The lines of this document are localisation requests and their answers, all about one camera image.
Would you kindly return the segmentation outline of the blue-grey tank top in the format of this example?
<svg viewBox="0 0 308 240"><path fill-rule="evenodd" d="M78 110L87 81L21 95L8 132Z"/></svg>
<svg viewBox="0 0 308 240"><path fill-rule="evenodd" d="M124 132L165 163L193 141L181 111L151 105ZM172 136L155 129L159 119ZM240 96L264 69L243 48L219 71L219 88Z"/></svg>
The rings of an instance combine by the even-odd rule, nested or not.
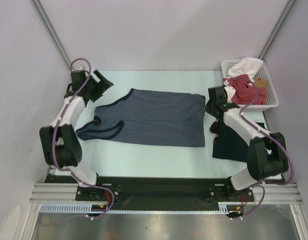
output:
<svg viewBox="0 0 308 240"><path fill-rule="evenodd" d="M84 141L203 148L205 102L200 94L132 88L115 102L97 106L93 120L76 135Z"/></svg>

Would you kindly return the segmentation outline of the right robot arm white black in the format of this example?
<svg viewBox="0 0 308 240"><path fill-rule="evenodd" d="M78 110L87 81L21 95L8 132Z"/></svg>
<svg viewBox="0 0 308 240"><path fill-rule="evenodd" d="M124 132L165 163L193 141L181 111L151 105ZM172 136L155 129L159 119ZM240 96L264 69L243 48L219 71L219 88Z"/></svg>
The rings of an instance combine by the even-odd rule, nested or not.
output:
<svg viewBox="0 0 308 240"><path fill-rule="evenodd" d="M236 201L249 188L268 177L287 172L290 168L284 136L272 133L245 116L236 103L228 102L224 86L208 89L209 99L204 110L234 130L248 145L246 168L228 178L225 196Z"/></svg>

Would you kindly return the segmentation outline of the navy jersey tank top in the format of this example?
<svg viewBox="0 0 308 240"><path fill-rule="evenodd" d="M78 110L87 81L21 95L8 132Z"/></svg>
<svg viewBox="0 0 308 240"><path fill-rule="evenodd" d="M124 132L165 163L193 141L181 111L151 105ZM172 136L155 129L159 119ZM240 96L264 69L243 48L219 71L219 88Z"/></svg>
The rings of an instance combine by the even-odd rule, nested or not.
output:
<svg viewBox="0 0 308 240"><path fill-rule="evenodd" d="M249 146L238 133L219 121L215 121L209 130L216 134L213 140L213 158L247 163Z"/></svg>

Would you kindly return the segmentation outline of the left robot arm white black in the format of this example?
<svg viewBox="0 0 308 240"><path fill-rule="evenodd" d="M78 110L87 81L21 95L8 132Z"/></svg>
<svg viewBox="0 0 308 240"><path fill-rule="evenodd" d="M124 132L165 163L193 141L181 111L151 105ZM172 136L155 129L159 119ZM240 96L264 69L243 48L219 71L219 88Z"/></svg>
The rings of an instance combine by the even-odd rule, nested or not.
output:
<svg viewBox="0 0 308 240"><path fill-rule="evenodd" d="M75 133L77 121L89 102L95 102L114 84L97 69L90 75L86 70L70 72L63 106L56 119L39 130L45 162L59 172L70 174L94 200L104 196L105 188L98 184L97 174L82 163L83 150Z"/></svg>

